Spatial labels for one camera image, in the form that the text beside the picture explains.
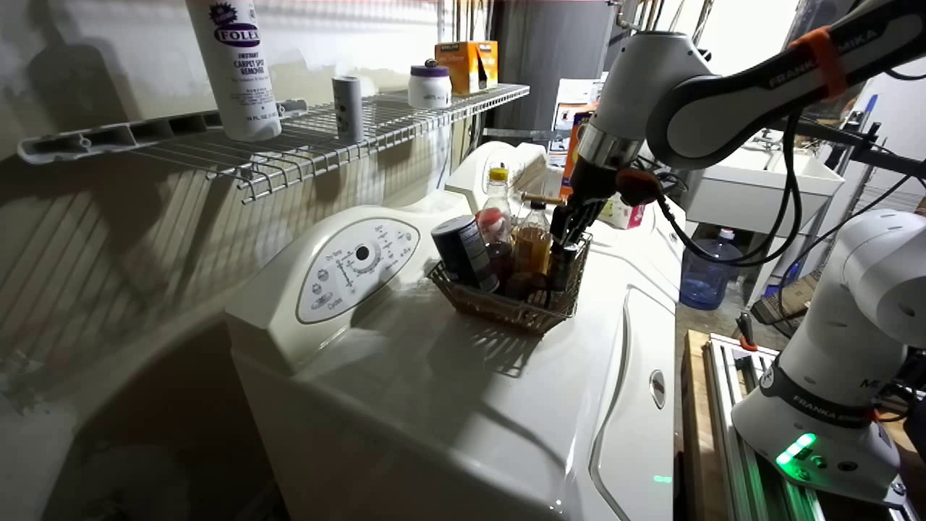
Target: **washer control panel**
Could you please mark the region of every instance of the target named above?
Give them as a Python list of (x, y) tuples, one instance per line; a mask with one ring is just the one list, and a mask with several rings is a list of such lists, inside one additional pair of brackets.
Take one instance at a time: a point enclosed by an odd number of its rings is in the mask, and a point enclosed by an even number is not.
[(389, 282), (414, 256), (418, 231), (410, 222), (371, 217), (336, 231), (316, 256), (297, 296), (297, 321), (326, 321), (352, 311)]

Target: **jar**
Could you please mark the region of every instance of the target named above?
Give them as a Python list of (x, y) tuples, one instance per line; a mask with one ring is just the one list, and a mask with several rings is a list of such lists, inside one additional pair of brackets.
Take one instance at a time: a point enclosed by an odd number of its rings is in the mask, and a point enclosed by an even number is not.
[(450, 73), (437, 62), (410, 68), (407, 104), (414, 110), (450, 107)]

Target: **robotic arm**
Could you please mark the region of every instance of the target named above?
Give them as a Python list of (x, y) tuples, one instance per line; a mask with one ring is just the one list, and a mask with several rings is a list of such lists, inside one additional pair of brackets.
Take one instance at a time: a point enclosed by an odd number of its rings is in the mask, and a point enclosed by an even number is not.
[[(706, 169), (780, 117), (923, 53), (926, 0), (868, 0), (725, 78), (683, 36), (625, 37), (578, 143), (572, 196), (552, 217), (554, 240), (578, 240), (615, 192), (625, 204), (659, 196), (637, 162), (643, 143), (666, 165)], [(900, 372), (906, 344), (926, 344), (923, 296), (923, 217), (879, 212), (844, 227), (800, 331), (732, 415), (743, 444), (793, 480), (883, 502), (896, 448), (870, 422), (870, 400)]]

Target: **white bottle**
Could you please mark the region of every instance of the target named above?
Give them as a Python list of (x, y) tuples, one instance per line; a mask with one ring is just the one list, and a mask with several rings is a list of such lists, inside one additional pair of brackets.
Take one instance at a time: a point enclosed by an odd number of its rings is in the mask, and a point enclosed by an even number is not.
[(229, 138), (277, 137), (280, 117), (259, 56), (255, 0), (188, 0), (188, 11)]

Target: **washing machine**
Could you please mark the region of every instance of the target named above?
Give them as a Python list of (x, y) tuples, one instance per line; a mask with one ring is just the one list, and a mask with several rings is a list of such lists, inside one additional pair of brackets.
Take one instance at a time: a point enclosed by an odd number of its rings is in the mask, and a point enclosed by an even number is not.
[(290, 518), (672, 518), (679, 240), (595, 222), (572, 315), (526, 337), (426, 277), (468, 201), (346, 208), (229, 303)]

